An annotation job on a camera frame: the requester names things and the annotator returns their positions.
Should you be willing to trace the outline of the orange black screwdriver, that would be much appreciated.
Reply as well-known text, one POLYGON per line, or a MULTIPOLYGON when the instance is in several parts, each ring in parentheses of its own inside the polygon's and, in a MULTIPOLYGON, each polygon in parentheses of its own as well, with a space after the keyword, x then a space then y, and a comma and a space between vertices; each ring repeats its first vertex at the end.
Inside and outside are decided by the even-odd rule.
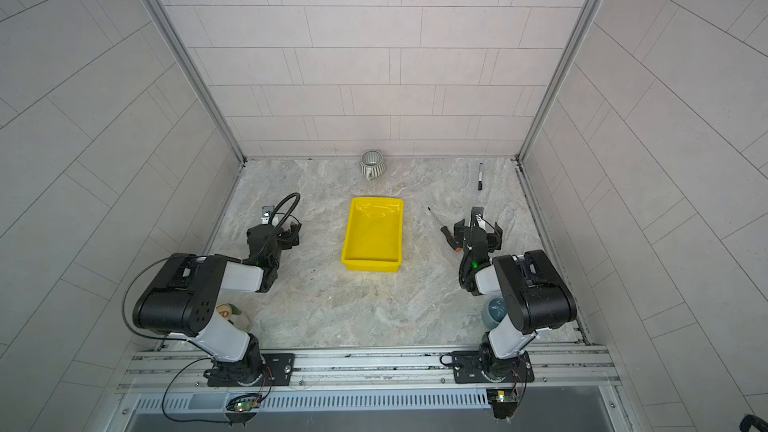
POLYGON ((431 207, 428 207, 427 210, 430 213, 430 216, 433 218, 433 220, 437 224, 437 226, 439 227, 440 233, 445 238, 446 243, 449 245, 449 247, 455 252, 460 252, 461 245, 455 239, 454 235, 451 233, 448 227, 437 217, 437 215, 434 213, 431 207))

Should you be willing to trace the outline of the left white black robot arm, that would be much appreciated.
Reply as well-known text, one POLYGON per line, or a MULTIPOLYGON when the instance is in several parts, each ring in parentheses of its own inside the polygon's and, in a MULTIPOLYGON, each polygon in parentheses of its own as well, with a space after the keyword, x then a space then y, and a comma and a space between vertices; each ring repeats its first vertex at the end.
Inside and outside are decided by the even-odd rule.
POLYGON ((286 386, 293 372, 290 353, 267 354, 250 332, 217 311, 221 291, 266 293, 278 278, 281 255, 300 243, 301 222, 289 223, 300 202, 293 192, 267 208, 262 223, 247 230, 249 255, 198 256, 175 253, 138 298, 126 325, 168 340, 190 342, 204 351, 212 367, 203 373, 209 387, 286 386))

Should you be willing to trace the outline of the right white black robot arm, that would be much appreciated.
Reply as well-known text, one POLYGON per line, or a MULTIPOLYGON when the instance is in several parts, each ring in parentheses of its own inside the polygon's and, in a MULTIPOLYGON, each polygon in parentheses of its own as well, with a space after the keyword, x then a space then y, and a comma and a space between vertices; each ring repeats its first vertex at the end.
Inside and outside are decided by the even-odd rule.
POLYGON ((558 329, 577 316, 575 299, 547 254, 531 250, 518 255, 491 254, 501 249, 502 228, 489 224, 480 206, 470 219, 454 224, 463 252, 459 285, 474 296, 500 298, 506 313, 486 332, 476 352, 451 354, 458 384, 513 383, 534 380, 525 348, 545 329, 558 329))

